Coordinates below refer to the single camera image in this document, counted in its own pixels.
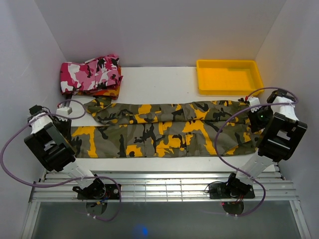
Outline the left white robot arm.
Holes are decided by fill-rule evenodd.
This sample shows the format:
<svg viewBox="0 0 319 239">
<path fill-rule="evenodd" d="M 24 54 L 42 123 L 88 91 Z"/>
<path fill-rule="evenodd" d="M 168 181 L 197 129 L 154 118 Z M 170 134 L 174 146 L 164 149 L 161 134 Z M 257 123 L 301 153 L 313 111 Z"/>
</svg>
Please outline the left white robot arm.
<svg viewBox="0 0 319 239">
<path fill-rule="evenodd" d="M 76 150 L 70 143 L 71 120 L 49 115 L 46 107 L 35 105 L 29 109 L 31 134 L 24 143 L 49 172 L 67 174 L 77 182 L 73 191 L 85 199 L 102 199 L 106 186 L 90 170 L 76 163 Z"/>
</svg>

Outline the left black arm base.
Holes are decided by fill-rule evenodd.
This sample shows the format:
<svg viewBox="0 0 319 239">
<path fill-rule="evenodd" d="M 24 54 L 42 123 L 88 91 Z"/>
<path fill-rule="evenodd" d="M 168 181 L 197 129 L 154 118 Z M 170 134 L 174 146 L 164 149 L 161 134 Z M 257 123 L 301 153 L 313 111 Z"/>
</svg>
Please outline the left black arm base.
<svg viewBox="0 0 319 239">
<path fill-rule="evenodd" d="M 78 200 L 87 201 L 85 204 L 86 212 L 97 216 L 105 213 L 109 200 L 120 198 L 119 190 L 115 184 L 105 184 L 103 187 L 99 186 L 93 189 L 93 191 L 81 189 L 79 186 L 74 186 L 72 190 L 77 193 Z"/>
</svg>

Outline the olive yellow camouflage trousers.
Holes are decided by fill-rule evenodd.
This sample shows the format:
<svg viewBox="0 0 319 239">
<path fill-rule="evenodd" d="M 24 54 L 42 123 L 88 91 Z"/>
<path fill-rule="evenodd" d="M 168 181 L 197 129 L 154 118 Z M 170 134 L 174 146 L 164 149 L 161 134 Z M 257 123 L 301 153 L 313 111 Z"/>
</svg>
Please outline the olive yellow camouflage trousers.
<svg viewBox="0 0 319 239">
<path fill-rule="evenodd" d="M 253 133 L 236 101 L 121 104 L 99 97 L 85 104 L 97 126 L 73 126 L 78 158 L 197 157 L 254 153 Z"/>
</svg>

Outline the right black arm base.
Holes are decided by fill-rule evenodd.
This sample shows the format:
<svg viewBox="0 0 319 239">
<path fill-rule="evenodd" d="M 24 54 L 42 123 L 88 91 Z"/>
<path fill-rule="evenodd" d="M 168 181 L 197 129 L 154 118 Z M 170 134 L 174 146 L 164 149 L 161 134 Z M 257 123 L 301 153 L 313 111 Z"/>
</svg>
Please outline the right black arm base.
<svg viewBox="0 0 319 239">
<path fill-rule="evenodd" d="M 210 199 L 222 199 L 223 210 L 232 215 L 241 215 L 244 211 L 244 199 L 254 199 L 255 193 L 252 187 L 243 191 L 224 182 L 213 182 L 208 185 L 206 193 Z"/>
</svg>

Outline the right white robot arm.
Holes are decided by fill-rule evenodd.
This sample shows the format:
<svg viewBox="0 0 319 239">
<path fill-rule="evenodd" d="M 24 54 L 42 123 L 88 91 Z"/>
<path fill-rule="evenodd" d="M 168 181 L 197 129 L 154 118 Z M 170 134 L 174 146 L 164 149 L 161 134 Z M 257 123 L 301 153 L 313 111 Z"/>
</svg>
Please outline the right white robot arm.
<svg viewBox="0 0 319 239">
<path fill-rule="evenodd" d="M 291 158 L 303 138 L 308 125 L 295 114 L 297 97 L 284 89 L 276 89 L 267 98 L 267 105 L 248 113 L 252 132 L 262 130 L 257 151 L 231 173 L 225 192 L 231 198 L 244 197 L 253 192 L 253 180 L 267 167 Z"/>
</svg>

